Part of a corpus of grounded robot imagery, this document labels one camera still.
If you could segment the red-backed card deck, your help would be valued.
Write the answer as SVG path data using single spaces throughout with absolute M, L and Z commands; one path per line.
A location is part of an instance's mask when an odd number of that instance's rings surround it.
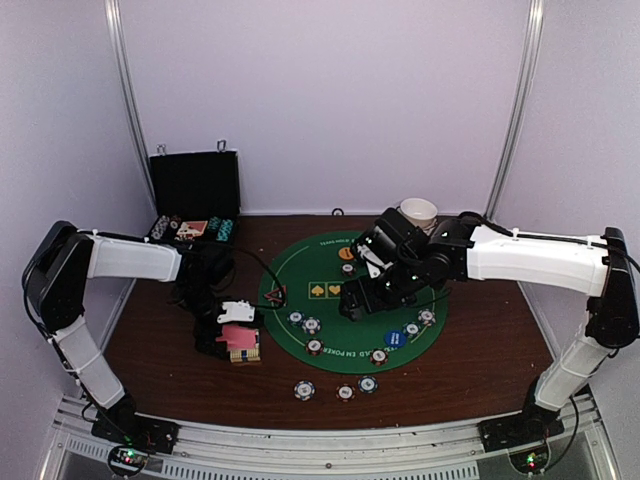
M 253 350 L 259 344 L 259 330 L 239 325 L 223 325 L 216 342 L 225 344 L 227 351 Z

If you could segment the ten chips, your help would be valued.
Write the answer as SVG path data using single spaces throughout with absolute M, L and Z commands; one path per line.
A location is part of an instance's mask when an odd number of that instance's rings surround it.
M 317 318 L 309 317 L 302 322 L 301 328 L 308 335 L 316 335 L 321 331 L 322 323 Z
M 423 327 L 431 327 L 436 324 L 436 316 L 430 309 L 421 309 L 418 312 L 417 319 Z

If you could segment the fifty chips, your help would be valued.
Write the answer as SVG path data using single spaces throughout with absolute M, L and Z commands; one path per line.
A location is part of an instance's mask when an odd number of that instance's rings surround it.
M 403 334 L 408 339 L 415 338 L 422 330 L 422 325 L 418 322 L 407 322 L 403 326 Z
M 293 327 L 300 328 L 305 319 L 306 315 L 299 310 L 293 310 L 287 314 L 287 321 Z

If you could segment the hundred chips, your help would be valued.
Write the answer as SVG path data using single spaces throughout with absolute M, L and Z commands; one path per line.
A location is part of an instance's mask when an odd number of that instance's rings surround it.
M 318 356 L 324 351 L 324 342 L 317 338 L 311 338 L 305 344 L 305 351 L 311 356 Z
M 384 349 L 374 349 L 370 353 L 370 362 L 374 366 L 382 366 L 389 360 L 389 354 Z
M 341 272 L 347 277 L 351 277 L 356 272 L 356 267 L 351 263 L 345 263 L 341 266 Z

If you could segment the blue small blind button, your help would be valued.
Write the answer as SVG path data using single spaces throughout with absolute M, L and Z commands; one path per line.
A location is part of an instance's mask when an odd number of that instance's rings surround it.
M 407 343 L 407 337 L 401 330 L 389 330 L 384 335 L 385 345 L 389 348 L 402 348 Z

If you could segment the orange big blind button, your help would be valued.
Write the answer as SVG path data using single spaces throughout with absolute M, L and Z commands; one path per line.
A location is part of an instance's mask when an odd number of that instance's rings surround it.
M 345 261 L 350 261 L 354 259 L 354 255 L 352 254 L 351 249 L 349 247 L 341 248 L 338 251 L 338 255 L 342 260 L 345 260 Z

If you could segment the triangular all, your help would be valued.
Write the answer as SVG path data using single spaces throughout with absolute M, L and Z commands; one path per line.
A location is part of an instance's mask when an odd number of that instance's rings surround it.
M 287 287 L 282 285 L 268 291 L 263 295 L 264 299 L 274 307 L 281 307 L 287 304 Z

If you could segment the blue green fifty chip stack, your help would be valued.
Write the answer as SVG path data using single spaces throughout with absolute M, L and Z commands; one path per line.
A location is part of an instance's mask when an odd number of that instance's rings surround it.
M 378 381 L 373 376 L 362 376 L 357 383 L 358 389 L 361 393 L 372 394 L 378 389 Z

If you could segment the blue peach ten chip stack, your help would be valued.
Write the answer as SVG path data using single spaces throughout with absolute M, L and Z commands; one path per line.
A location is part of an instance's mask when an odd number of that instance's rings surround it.
M 315 385 L 308 380 L 299 381 L 293 388 L 294 397 L 301 401 L 308 401 L 315 395 Z

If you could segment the brown hundred chip stack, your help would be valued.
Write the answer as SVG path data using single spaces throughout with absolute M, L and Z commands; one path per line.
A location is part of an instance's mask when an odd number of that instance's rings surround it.
M 336 388 L 336 398 L 341 402 L 349 402 L 355 398 L 355 390 L 349 384 L 343 384 Z

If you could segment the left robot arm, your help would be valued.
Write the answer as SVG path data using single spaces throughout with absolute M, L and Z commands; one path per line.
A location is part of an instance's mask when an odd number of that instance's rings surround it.
M 217 298 L 214 287 L 231 260 L 224 244 L 134 238 L 81 230 L 63 220 L 52 225 L 29 260 L 21 279 L 27 315 L 121 443 L 137 442 L 144 424 L 89 330 L 88 283 L 122 279 L 171 285 L 174 303 L 194 319 L 196 347 L 215 354 L 233 308 Z

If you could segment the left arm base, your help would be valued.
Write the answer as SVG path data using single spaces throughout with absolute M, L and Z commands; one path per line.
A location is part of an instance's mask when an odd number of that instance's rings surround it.
M 178 439 L 179 425 L 175 422 L 135 416 L 134 425 L 116 427 L 99 417 L 91 428 L 94 437 L 124 444 L 150 453 L 171 454 Z

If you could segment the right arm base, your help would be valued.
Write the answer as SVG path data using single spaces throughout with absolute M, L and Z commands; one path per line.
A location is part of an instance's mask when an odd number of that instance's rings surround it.
M 521 412 L 484 420 L 478 424 L 478 431 L 484 451 L 494 452 L 541 442 L 562 434 L 565 427 L 557 416 Z

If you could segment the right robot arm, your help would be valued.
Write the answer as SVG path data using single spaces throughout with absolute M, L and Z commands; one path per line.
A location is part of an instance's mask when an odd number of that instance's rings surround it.
M 522 412 L 513 419 L 513 433 L 522 441 L 535 440 L 604 359 L 639 336 L 633 277 L 639 266 L 617 228 L 601 236 L 522 233 L 463 212 L 425 232 L 389 208 L 350 250 L 375 270 L 341 287 L 339 312 L 351 321 L 408 306 L 422 289 L 440 289 L 447 281 L 511 280 L 587 296 L 587 320 L 561 357 L 532 383 Z

